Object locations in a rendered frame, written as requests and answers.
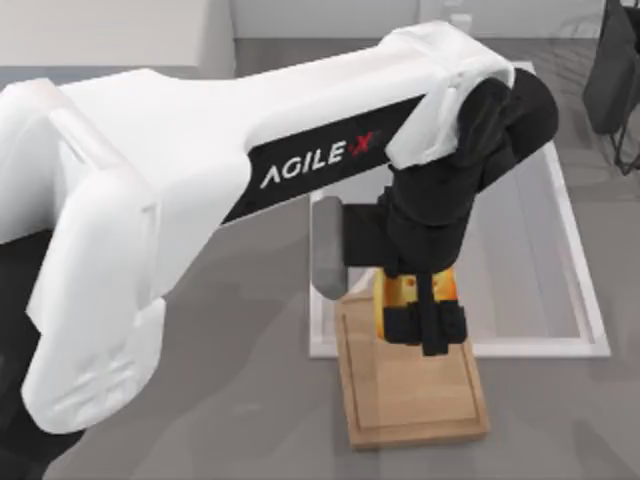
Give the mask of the yellow orange bread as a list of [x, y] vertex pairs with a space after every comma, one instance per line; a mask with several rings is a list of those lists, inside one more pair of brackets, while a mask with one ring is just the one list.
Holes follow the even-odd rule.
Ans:
[[[436, 303], [442, 301], [457, 301], [459, 303], [455, 275], [452, 269], [434, 274], [432, 282]], [[383, 339], [383, 308], [418, 302], [417, 290], [416, 276], [400, 275], [392, 278], [388, 277], [383, 270], [376, 272], [373, 285], [374, 325], [376, 336], [379, 339], [386, 341]]]

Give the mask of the black chair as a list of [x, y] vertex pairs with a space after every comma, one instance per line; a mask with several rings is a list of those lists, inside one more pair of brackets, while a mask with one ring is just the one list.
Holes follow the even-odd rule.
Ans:
[[582, 100], [593, 132], [610, 139], [621, 174], [640, 171], [640, 151], [631, 161], [622, 159], [630, 117], [640, 106], [640, 0], [605, 0]]

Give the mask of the white framed grey tray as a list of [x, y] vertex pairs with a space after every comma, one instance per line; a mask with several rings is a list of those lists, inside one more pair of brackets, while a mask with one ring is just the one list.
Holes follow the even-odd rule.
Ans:
[[476, 357], [610, 356], [553, 143], [479, 195], [454, 274]]

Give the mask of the wooden cutting board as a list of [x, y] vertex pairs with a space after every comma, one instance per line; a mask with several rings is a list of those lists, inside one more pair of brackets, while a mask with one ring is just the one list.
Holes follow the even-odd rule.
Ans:
[[354, 449], [486, 436], [490, 422], [473, 351], [446, 356], [376, 337], [374, 299], [347, 296], [336, 305], [338, 364], [349, 442]]

